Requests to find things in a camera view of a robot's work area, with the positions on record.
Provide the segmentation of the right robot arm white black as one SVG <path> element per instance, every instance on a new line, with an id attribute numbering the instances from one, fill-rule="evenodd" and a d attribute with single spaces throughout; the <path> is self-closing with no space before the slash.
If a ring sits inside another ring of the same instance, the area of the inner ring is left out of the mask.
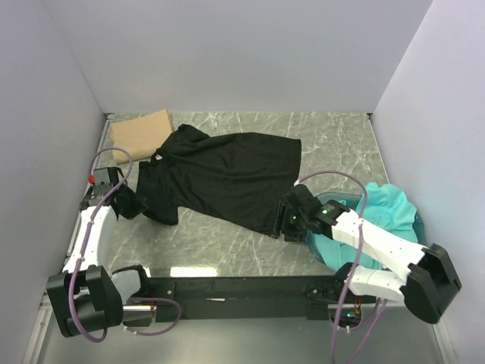
<path id="1" fill-rule="evenodd" d="M 315 199 L 307 205 L 284 201 L 279 217 L 299 231 L 321 233 L 360 249 L 383 266 L 346 263 L 340 268 L 332 286 L 340 302 L 363 296 L 390 300 L 404 304 L 421 321 L 436 324 L 462 288 L 442 246 L 426 247 L 397 237 L 337 201 L 323 204 Z"/>

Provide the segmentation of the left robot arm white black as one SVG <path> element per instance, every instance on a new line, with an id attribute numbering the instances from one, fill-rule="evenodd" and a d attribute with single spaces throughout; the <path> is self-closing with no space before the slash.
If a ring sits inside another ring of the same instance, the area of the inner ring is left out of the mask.
<path id="1" fill-rule="evenodd" d="M 86 332 L 107 330 L 122 322 L 128 300 L 141 305 L 152 294 L 142 266 L 126 267 L 113 275 L 105 270 L 108 242 L 119 217 L 114 196 L 98 207 L 109 190 L 109 186 L 87 190 L 80 203 L 80 225 L 71 256 L 61 273 L 47 281 L 48 298 L 64 337 L 81 334 L 71 308 Z"/>

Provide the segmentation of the black t-shirt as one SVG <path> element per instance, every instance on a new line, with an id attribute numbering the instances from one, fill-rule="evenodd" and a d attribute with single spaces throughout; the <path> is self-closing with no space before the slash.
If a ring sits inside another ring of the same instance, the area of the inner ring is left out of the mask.
<path id="1" fill-rule="evenodd" d="M 302 142 L 264 133 L 209 136 L 183 124 L 139 163 L 146 217 L 179 222 L 178 209 L 272 235 L 283 195 L 299 177 Z"/>

